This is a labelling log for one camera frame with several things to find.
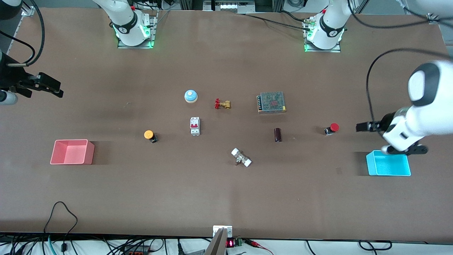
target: blue bin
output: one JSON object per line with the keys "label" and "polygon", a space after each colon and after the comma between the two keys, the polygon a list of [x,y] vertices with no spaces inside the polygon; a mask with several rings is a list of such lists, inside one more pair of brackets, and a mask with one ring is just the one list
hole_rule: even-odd
{"label": "blue bin", "polygon": [[381,151],[372,151],[366,156],[368,173],[371,176],[410,176],[407,155],[386,155]]}

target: brown tabletop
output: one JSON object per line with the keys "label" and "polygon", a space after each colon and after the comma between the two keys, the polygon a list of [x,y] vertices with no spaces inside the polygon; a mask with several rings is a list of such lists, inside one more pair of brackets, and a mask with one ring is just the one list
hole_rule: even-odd
{"label": "brown tabletop", "polygon": [[[210,236],[213,225],[255,238],[453,241],[453,136],[423,139],[412,176],[371,177],[365,156],[386,143],[356,133],[370,120],[366,71],[398,47],[446,53],[439,28],[369,29],[352,18],[340,54],[305,53],[300,30],[228,12],[172,11],[155,48],[116,49],[107,15],[44,9],[46,43],[27,68],[61,81],[0,110],[0,230],[42,231],[54,202],[74,232]],[[266,18],[298,25],[284,14]],[[410,16],[361,16],[389,25]],[[37,49],[39,20],[18,33]],[[29,51],[14,43],[18,61]],[[410,104],[419,54],[388,55],[370,79],[378,118]],[[184,92],[198,101],[188,104]],[[260,92],[283,91],[287,112],[258,115]],[[215,98],[232,108],[214,109]],[[189,119],[200,117],[201,136]],[[340,131],[322,129],[337,122]],[[273,129],[281,128],[282,143]],[[159,142],[143,137],[151,129]],[[88,139],[93,165],[51,166],[56,139]],[[253,163],[235,166],[235,147]],[[62,207],[48,231],[66,232]]]}

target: pink rectangular tray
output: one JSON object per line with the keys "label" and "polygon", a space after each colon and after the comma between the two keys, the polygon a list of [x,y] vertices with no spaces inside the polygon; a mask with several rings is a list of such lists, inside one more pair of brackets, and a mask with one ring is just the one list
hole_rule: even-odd
{"label": "pink rectangular tray", "polygon": [[56,140],[51,165],[91,165],[94,144],[87,139]]}

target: white circuit breaker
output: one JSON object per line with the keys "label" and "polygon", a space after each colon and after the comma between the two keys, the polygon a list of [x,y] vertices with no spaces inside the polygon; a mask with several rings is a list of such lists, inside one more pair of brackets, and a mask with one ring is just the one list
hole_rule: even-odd
{"label": "white circuit breaker", "polygon": [[200,135],[200,117],[190,118],[190,133],[193,136]]}

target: teal cable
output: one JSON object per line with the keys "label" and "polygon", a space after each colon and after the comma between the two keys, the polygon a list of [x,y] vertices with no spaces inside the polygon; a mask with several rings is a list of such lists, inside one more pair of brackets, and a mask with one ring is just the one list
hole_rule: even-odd
{"label": "teal cable", "polygon": [[50,235],[49,235],[49,237],[47,238],[47,242],[49,243],[50,251],[53,253],[53,255],[57,255],[57,253],[56,253],[55,250],[53,249],[52,242],[50,241]]}

